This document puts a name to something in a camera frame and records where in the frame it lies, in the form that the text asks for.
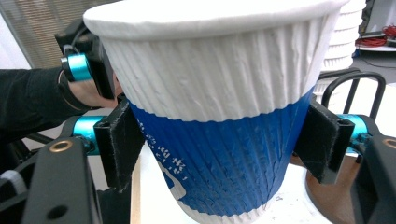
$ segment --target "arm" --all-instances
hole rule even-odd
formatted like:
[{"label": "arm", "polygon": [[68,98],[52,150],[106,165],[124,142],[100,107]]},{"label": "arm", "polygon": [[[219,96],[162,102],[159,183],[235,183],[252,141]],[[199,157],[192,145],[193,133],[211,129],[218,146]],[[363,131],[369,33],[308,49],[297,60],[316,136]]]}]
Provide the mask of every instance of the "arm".
[{"label": "arm", "polygon": [[34,133],[82,115],[91,106],[116,106],[115,100],[99,96],[93,81],[67,83],[66,93],[77,99],[64,97],[58,87],[60,72],[60,68],[0,70],[0,134]]}]

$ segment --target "red cable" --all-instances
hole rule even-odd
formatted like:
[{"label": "red cable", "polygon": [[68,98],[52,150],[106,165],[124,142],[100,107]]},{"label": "red cable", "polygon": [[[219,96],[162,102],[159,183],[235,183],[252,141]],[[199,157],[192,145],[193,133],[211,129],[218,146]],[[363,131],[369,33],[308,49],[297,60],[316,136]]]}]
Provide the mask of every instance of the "red cable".
[{"label": "red cable", "polygon": [[387,44],[388,38],[396,37],[396,26],[394,26],[394,25],[386,26],[382,29],[382,33],[384,33],[384,36],[381,36],[381,37],[358,39],[356,41],[356,44],[360,45],[360,46],[368,47],[368,48],[384,46]]}]

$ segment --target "black sleeve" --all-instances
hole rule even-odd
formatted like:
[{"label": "black sleeve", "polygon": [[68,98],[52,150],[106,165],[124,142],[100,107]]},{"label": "black sleeve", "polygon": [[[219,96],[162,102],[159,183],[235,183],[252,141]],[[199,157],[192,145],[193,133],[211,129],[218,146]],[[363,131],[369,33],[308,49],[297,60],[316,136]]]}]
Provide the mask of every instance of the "black sleeve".
[{"label": "black sleeve", "polygon": [[0,135],[34,133],[82,115],[68,104],[58,88],[61,68],[0,69]]}]

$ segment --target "white paper cup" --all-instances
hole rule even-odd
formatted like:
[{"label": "white paper cup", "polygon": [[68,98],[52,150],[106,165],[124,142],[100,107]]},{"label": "white paper cup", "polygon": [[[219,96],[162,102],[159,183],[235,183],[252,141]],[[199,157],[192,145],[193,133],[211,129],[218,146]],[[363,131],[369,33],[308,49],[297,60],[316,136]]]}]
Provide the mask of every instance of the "white paper cup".
[{"label": "white paper cup", "polygon": [[264,212],[345,2],[124,1],[84,14],[193,219],[251,223]]}]

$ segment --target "rippled cup sleeve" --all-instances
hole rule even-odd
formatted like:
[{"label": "rippled cup sleeve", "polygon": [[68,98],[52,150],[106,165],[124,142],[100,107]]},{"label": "rippled cup sleeve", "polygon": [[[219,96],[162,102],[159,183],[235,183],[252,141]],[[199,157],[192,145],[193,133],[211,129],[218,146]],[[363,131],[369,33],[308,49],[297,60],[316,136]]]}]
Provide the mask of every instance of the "rippled cup sleeve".
[{"label": "rippled cup sleeve", "polygon": [[84,14],[190,217],[260,218],[283,181],[345,2],[171,0],[152,11],[153,1],[123,1]]}]

